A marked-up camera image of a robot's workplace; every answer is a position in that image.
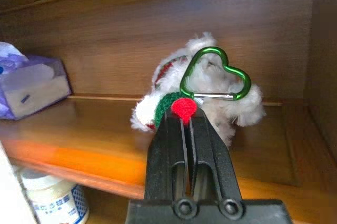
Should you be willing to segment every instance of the white fluffy plush toy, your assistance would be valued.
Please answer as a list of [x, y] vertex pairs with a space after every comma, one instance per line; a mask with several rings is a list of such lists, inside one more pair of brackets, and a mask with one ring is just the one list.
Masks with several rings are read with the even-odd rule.
[[[191, 39], [185, 48], [177, 50], [161, 61], [152, 77], [152, 90], [137, 103], [132, 112], [132, 128], [154, 131], [156, 108], [166, 94], [179, 92], [182, 77], [197, 51], [204, 47], [216, 46], [211, 33]], [[216, 54], [206, 54], [194, 66], [186, 81], [186, 87], [199, 93], [237, 93], [243, 83], [235, 75], [223, 69], [221, 58]], [[229, 147], [235, 129], [232, 124], [249, 126], [256, 124], [264, 115], [259, 87], [253, 84], [248, 94], [236, 101], [204, 98], [199, 104], [210, 123]]]

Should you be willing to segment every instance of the white jar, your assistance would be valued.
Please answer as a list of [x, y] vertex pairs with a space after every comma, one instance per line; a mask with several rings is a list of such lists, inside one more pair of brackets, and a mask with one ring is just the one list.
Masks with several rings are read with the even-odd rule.
[[84, 224], [89, 208], [74, 182], [24, 169], [21, 179], [40, 224]]

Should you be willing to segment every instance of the green heart-shaped carabiner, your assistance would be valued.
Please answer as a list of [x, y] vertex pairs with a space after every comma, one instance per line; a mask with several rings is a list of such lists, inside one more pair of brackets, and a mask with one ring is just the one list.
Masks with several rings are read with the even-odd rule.
[[[194, 69], [194, 66], [196, 62], [201, 58], [203, 55], [208, 53], [214, 53], [220, 56], [222, 61], [222, 66], [224, 70], [228, 73], [232, 73], [235, 75], [238, 75], [243, 80], [243, 88], [238, 93], [229, 93], [229, 94], [195, 94], [192, 91], [187, 90], [186, 88], [186, 77], [189, 77]], [[251, 89], [251, 79], [248, 76], [247, 73], [245, 73], [243, 70], [231, 67], [228, 65], [228, 57], [226, 52], [218, 47], [205, 47], [200, 49], [192, 58], [189, 66], [187, 67], [184, 76], [180, 82], [180, 91], [184, 93], [185, 95], [189, 96], [191, 99], [196, 97], [214, 97], [214, 98], [220, 98], [220, 99], [226, 99], [226, 100], [238, 100], [242, 99], [244, 96], [247, 95], [249, 90]]]

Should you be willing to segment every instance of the tissue box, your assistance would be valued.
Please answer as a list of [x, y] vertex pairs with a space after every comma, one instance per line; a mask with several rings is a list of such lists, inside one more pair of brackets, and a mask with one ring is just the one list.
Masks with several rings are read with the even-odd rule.
[[40, 56], [28, 59], [13, 72], [0, 74], [0, 119], [21, 119], [71, 93], [60, 60]]

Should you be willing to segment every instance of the red crochet nose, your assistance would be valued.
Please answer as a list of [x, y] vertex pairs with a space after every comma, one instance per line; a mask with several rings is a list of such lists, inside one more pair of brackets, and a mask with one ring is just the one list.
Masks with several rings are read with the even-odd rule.
[[172, 113], [182, 118], [184, 125], [188, 125], [190, 118], [196, 112], [197, 106], [190, 98], [179, 98], [171, 106]]

